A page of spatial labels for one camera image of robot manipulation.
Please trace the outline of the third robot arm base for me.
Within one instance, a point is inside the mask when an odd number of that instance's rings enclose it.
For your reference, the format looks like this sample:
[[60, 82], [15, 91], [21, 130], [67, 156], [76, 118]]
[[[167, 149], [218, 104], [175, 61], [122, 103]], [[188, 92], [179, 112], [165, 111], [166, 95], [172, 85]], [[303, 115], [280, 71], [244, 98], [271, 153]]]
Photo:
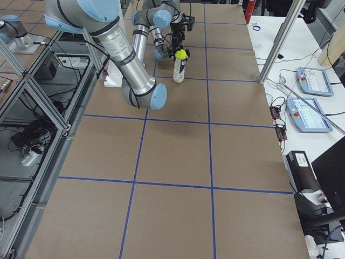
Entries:
[[45, 37], [29, 34], [18, 16], [5, 15], [1, 17], [1, 40], [12, 53], [34, 54]]

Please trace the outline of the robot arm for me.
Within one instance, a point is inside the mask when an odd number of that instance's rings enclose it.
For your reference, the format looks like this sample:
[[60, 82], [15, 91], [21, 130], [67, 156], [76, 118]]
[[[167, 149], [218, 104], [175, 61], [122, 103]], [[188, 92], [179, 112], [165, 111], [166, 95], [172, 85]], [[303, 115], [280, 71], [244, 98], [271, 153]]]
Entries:
[[132, 23], [132, 46], [141, 62], [149, 35], [156, 46], [157, 59], [174, 58], [177, 51], [184, 49], [185, 32], [191, 28], [180, 1], [143, 1], [142, 10], [132, 15]]
[[142, 10], [132, 16], [133, 41], [128, 42], [120, 27], [118, 1], [46, 1], [46, 24], [74, 34], [87, 31], [98, 39], [106, 55], [123, 75], [122, 94], [137, 108], [161, 109], [167, 88], [150, 76], [143, 66], [147, 39], [152, 35], [157, 59], [175, 58], [183, 49], [185, 32], [191, 31], [195, 18], [181, 10], [179, 1], [143, 1]]

